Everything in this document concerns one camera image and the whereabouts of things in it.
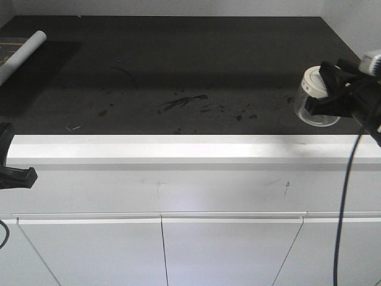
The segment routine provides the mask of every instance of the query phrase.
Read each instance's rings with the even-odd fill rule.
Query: black clamp
[[[0,123],[0,189],[30,189],[38,177],[34,168],[23,170],[5,166],[13,137],[14,128],[12,124]]]
[[[358,65],[339,60],[322,62],[320,76],[328,97],[308,97],[305,109],[311,115],[352,117],[381,147],[381,85],[377,77],[358,70]]]

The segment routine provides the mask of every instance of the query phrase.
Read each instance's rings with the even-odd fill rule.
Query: dark work surface
[[[358,60],[318,17],[18,16],[0,37],[36,30],[48,41],[0,87],[0,122],[19,134],[358,130],[351,119],[312,127],[293,112],[307,68]]]

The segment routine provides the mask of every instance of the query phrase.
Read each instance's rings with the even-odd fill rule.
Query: jar lid
[[[319,73],[320,66],[310,67],[302,79],[303,90],[311,97],[324,98],[328,96],[326,85]]]

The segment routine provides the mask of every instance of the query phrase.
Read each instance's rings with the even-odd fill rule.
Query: clear plastic container
[[[311,67],[305,71],[304,77],[295,98],[294,109],[296,115],[309,125],[327,127],[334,125],[340,117],[328,115],[311,115],[304,108],[307,98],[324,98],[328,96],[326,85],[319,73],[320,66]]]

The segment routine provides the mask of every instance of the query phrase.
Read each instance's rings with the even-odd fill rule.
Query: white paper roll
[[[0,66],[0,86],[46,41],[46,34],[37,31],[17,52]]]

